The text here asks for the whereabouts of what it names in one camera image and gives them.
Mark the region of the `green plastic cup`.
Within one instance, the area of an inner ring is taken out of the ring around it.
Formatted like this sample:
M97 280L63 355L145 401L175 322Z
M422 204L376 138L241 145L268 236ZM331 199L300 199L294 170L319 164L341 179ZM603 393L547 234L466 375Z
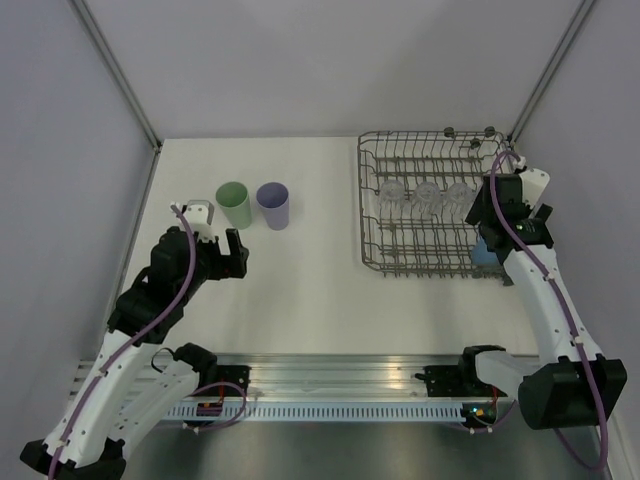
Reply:
M217 189L215 198L234 228L243 230L251 225L249 192L244 184L237 181L224 183Z

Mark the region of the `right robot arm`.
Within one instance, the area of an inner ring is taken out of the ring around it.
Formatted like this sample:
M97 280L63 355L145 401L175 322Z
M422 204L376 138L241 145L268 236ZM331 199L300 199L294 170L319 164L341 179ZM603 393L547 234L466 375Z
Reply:
M532 170L487 174L466 217L521 299L539 367L503 347L476 345L465 348L457 364L426 366L415 377L437 397L496 388L517 401L533 430L597 426L609 419L627 371L621 360L605 357L568 294L546 225L552 209L533 206L547 182Z

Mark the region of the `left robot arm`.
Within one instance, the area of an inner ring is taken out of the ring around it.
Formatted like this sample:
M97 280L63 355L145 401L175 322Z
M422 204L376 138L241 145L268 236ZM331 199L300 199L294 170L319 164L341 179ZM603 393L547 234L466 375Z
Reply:
M235 389L230 377L219 375L215 354L187 343L151 385L125 401L200 286L245 277L249 251L237 230L227 230L226 238L228 254L216 239L203 241L177 226L160 237L149 266L117 299L98 358L72 406L46 438L24 446L24 464L51 479L119 479L135 448L174 404L192 393Z

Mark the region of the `blue plastic cup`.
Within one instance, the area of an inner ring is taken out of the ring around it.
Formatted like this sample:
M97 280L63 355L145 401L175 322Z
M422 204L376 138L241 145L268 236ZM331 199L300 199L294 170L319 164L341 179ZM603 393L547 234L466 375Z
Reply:
M490 251L485 240L479 238L471 250L471 262L480 267L499 267L500 261L494 251Z

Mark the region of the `purple plastic cup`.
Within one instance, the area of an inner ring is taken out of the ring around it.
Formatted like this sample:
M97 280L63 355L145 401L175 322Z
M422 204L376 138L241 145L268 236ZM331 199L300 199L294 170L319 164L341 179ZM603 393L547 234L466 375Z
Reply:
M289 190L285 185L279 182L261 185L256 201L270 229L280 231L289 225Z

